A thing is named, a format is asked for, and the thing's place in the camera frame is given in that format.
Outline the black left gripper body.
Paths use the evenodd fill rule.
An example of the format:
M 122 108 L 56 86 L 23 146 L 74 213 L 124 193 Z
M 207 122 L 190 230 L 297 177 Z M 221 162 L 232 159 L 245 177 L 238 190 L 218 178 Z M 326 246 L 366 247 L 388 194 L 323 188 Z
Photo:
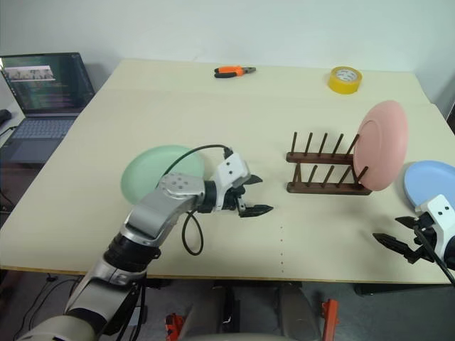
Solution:
M 239 213 L 245 213 L 247 211 L 247 206 L 242 199 L 242 196 L 245 194 L 245 186 L 251 185 L 254 183 L 254 176 L 251 175 L 248 180 L 243 184 L 230 188 L 224 197 L 223 209 L 224 210 L 237 210 Z

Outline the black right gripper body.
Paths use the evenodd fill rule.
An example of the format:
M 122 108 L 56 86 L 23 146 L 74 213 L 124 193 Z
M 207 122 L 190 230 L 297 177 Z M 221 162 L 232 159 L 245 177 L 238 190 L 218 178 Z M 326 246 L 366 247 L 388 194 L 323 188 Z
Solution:
M 422 246 L 425 248 L 426 253 L 428 253 L 429 257 L 432 258 L 433 262 L 437 262 L 438 256 L 434 252 L 434 248 L 432 247 L 431 243 L 428 241 L 428 239 L 425 237 L 423 233 L 423 229 L 430 227 L 433 222 L 434 220 L 432 219 L 431 215 L 425 212 L 414 221 L 412 228 L 414 230 L 415 235 L 422 243 Z

